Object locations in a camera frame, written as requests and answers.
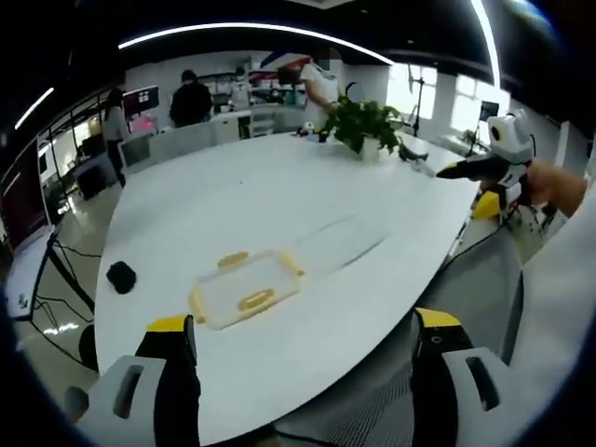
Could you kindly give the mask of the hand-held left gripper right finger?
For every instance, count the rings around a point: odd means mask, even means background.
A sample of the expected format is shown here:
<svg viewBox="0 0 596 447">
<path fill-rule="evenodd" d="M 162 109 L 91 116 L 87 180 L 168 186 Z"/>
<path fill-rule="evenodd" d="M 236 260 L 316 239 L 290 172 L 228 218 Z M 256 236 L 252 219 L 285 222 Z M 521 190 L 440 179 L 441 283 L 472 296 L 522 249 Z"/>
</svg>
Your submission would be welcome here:
<svg viewBox="0 0 596 447">
<path fill-rule="evenodd" d="M 475 347 L 452 315 L 416 307 L 414 446 L 509 446 L 513 385 L 508 366 Z"/>
</svg>

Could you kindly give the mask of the person's right hand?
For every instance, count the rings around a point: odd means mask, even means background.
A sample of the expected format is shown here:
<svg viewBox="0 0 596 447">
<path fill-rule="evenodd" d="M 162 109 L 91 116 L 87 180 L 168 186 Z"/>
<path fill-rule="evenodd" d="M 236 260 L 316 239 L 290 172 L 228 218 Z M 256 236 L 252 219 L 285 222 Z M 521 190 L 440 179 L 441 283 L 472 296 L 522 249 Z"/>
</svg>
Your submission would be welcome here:
<svg viewBox="0 0 596 447">
<path fill-rule="evenodd" d="M 533 205 L 549 203 L 564 216 L 571 217 L 586 194 L 585 178 L 534 158 L 526 171 Z"/>
</svg>

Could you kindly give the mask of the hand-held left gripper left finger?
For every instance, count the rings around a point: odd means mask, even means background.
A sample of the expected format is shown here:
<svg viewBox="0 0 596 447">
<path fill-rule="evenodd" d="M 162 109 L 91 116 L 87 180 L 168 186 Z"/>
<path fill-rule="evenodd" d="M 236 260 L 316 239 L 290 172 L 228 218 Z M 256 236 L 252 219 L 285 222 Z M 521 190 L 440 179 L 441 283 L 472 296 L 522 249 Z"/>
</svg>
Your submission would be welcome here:
<svg viewBox="0 0 596 447">
<path fill-rule="evenodd" d="M 200 444 L 194 327 L 189 314 L 154 321 L 136 352 L 100 376 L 76 423 L 92 445 Z"/>
</svg>

